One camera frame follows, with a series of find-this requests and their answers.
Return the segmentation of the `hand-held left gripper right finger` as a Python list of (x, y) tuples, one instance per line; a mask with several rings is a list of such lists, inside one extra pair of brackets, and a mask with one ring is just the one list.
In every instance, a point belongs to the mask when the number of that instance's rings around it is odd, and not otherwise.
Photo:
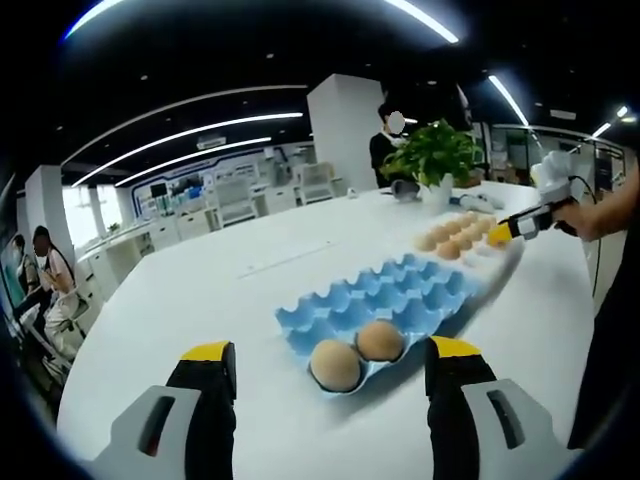
[(574, 462), (550, 413), (475, 346), (432, 336), (424, 365), (435, 479), (557, 479)]

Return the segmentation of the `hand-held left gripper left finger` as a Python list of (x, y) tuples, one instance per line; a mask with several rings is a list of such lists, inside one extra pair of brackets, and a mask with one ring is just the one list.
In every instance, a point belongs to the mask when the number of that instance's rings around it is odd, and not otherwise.
[(112, 422), (89, 462), (95, 479), (231, 479), (237, 398), (235, 345), (190, 349), (163, 385), (144, 391)]

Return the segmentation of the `person's right hand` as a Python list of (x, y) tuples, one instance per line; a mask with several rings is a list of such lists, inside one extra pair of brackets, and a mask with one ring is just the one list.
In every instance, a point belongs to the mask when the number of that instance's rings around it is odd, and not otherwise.
[(576, 231), (582, 240), (591, 242), (607, 235), (607, 207), (598, 204), (566, 203), (554, 212), (556, 222), (564, 222)]

